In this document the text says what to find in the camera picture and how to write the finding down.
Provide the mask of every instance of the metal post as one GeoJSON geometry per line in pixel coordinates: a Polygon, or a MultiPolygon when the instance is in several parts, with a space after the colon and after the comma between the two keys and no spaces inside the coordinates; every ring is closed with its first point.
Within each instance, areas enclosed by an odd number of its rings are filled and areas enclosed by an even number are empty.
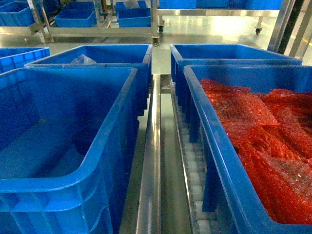
{"type": "Polygon", "coordinates": [[[43,24],[42,24],[41,19],[40,19],[40,15],[39,15],[39,12],[38,12],[38,9],[37,9],[36,2],[35,2],[35,0],[27,0],[27,2],[28,2],[28,5],[29,5],[29,8],[31,9],[31,12],[33,13],[33,17],[34,17],[35,23],[39,27],[38,34],[39,34],[40,40],[41,40],[41,42],[43,44],[46,44],[46,37],[45,37],[44,27],[43,27],[43,24]]]}
{"type": "Polygon", "coordinates": [[[263,21],[263,16],[260,16],[258,24],[257,24],[257,28],[262,28],[262,21],[263,21]]]}
{"type": "Polygon", "coordinates": [[[278,13],[275,27],[271,36],[268,50],[277,52],[284,35],[287,22],[293,10],[295,0],[283,0],[281,9],[278,13]]]}
{"type": "Polygon", "coordinates": [[[161,79],[154,75],[151,92],[136,234],[161,234],[161,79]]]}
{"type": "Polygon", "coordinates": [[[42,0],[39,0],[39,5],[40,5],[40,8],[41,8],[41,11],[42,11],[42,14],[43,14],[45,25],[46,25],[47,30],[48,30],[49,38],[50,38],[51,42],[54,43],[54,39],[53,39],[52,34],[51,34],[50,21],[49,21],[49,19],[47,17],[47,14],[45,12],[42,0]]]}
{"type": "Polygon", "coordinates": [[[93,4],[94,4],[94,9],[96,11],[98,33],[100,34],[101,33],[101,19],[100,19],[100,15],[98,12],[98,1],[93,0],[93,4]]]}
{"type": "Polygon", "coordinates": [[[303,59],[312,39],[312,1],[310,1],[307,11],[302,19],[296,38],[293,42],[290,56],[303,59]]]}
{"type": "Polygon", "coordinates": [[[154,46],[159,45],[159,34],[158,34],[158,20],[157,20],[157,8],[158,8],[158,1],[151,0],[151,26],[152,26],[152,38],[154,46]]]}
{"type": "Polygon", "coordinates": [[[257,27],[255,28],[255,33],[257,35],[259,35],[259,33],[262,31],[262,21],[263,21],[263,16],[260,16],[257,27]]]}
{"type": "Polygon", "coordinates": [[[284,0],[278,14],[268,50],[285,53],[304,0],[284,0]]]}

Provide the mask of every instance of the factory floor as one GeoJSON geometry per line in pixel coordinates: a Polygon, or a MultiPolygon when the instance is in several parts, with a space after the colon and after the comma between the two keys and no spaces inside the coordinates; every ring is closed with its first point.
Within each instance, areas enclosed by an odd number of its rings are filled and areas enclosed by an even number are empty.
{"type": "MultiPolygon", "coordinates": [[[[291,49],[294,36],[303,15],[293,32],[286,50],[291,49]]],[[[153,74],[171,72],[169,44],[179,43],[226,43],[245,44],[267,49],[276,18],[264,18],[263,30],[259,36],[255,33],[257,17],[163,17],[164,32],[160,36],[160,46],[154,47],[152,59],[153,74]]],[[[51,54],[86,44],[151,43],[149,38],[56,38],[56,43],[49,43],[51,54]]],[[[1,36],[0,47],[41,47],[37,35],[24,38],[1,36]]],[[[312,47],[309,46],[303,59],[304,65],[312,65],[312,47]]],[[[128,188],[128,196],[120,233],[133,234],[136,231],[137,202],[140,190],[142,162],[147,123],[147,111],[139,118],[140,127],[136,144],[136,155],[128,188]]],[[[163,139],[163,180],[162,180],[162,217],[163,233],[190,233],[183,171],[175,142],[174,117],[170,94],[161,95],[161,121],[163,139]]]]}

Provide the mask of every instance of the empty blue bin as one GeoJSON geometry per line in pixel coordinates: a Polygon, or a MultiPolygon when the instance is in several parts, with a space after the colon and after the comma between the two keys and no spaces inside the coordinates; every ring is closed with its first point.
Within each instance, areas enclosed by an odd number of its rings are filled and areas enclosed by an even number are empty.
{"type": "Polygon", "coordinates": [[[147,108],[148,85],[152,77],[152,49],[151,45],[86,45],[65,51],[58,55],[52,55],[46,59],[40,59],[26,66],[35,67],[85,67],[86,65],[70,64],[81,54],[93,59],[99,67],[135,67],[138,69],[137,76],[140,80],[140,115],[147,108]]]}
{"type": "Polygon", "coordinates": [[[58,27],[88,28],[97,24],[93,2],[70,2],[54,18],[58,27]]]}
{"type": "Polygon", "coordinates": [[[179,80],[186,65],[301,65],[302,61],[266,50],[236,44],[170,45],[171,74],[176,95],[181,93],[179,80]]]}
{"type": "Polygon", "coordinates": [[[1,233],[118,233],[139,125],[136,73],[0,75],[1,233]]]}
{"type": "Polygon", "coordinates": [[[0,7],[0,26],[26,27],[35,23],[26,2],[12,2],[0,7]]]}
{"type": "Polygon", "coordinates": [[[274,222],[267,214],[201,84],[209,78],[230,86],[268,93],[275,88],[312,91],[312,67],[305,66],[186,66],[184,113],[189,117],[190,142],[202,129],[207,161],[203,210],[215,212],[221,233],[302,234],[312,225],[274,222]]]}
{"type": "Polygon", "coordinates": [[[50,49],[45,48],[0,48],[0,73],[21,68],[29,62],[50,55],[50,49]]]}
{"type": "Polygon", "coordinates": [[[151,27],[151,9],[119,9],[117,12],[117,21],[120,28],[151,27]]]}
{"type": "Polygon", "coordinates": [[[196,9],[196,0],[159,0],[160,9],[196,9]]]}
{"type": "Polygon", "coordinates": [[[226,8],[230,0],[196,0],[198,8],[226,8]]]}

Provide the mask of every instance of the stainless steel rail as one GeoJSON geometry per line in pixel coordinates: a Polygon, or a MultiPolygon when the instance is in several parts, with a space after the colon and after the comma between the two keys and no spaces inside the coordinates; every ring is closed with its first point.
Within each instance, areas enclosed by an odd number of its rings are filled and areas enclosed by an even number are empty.
{"type": "Polygon", "coordinates": [[[229,9],[194,9],[174,10],[158,9],[159,16],[265,16],[277,17],[278,10],[229,10],[229,9]]]}
{"type": "Polygon", "coordinates": [[[154,75],[146,129],[136,234],[161,234],[161,84],[154,75]]]}
{"type": "Polygon", "coordinates": [[[187,195],[187,205],[188,205],[188,211],[189,211],[189,220],[190,220],[190,227],[191,227],[191,233],[195,234],[196,233],[196,219],[194,214],[192,213],[192,198],[190,194],[190,187],[188,183],[188,178],[187,178],[187,168],[186,168],[186,163],[184,160],[184,150],[182,147],[181,143],[181,138],[182,134],[179,129],[179,123],[178,123],[178,117],[177,117],[177,102],[176,102],[176,89],[173,86],[173,83],[170,82],[170,88],[171,88],[171,100],[172,100],[172,107],[174,109],[174,118],[175,118],[175,129],[176,129],[176,138],[178,142],[178,148],[179,148],[179,153],[181,155],[181,160],[182,160],[182,167],[183,167],[183,174],[184,174],[184,182],[185,182],[185,192],[187,195]]]}

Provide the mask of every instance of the metal shelf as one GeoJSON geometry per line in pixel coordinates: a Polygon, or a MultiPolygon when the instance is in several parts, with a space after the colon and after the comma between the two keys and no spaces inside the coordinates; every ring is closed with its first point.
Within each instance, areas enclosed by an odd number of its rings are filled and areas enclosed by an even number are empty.
{"type": "Polygon", "coordinates": [[[0,27],[2,35],[24,35],[31,36],[39,30],[39,25],[34,23],[28,27],[0,27]]]}
{"type": "MultiPolygon", "coordinates": [[[[101,22],[101,16],[97,6],[101,6],[99,0],[94,0],[97,16],[97,26],[92,28],[58,28],[55,24],[50,24],[50,37],[150,37],[154,44],[158,45],[158,28],[156,8],[151,8],[151,27],[149,28],[114,28],[112,22],[116,21],[114,17],[114,8],[106,16],[104,22],[101,22]]],[[[151,5],[156,6],[156,0],[151,0],[151,5]]]]}
{"type": "Polygon", "coordinates": [[[194,9],[173,10],[158,9],[159,16],[249,16],[249,17],[277,17],[278,10],[231,10],[231,9],[194,9]]]}

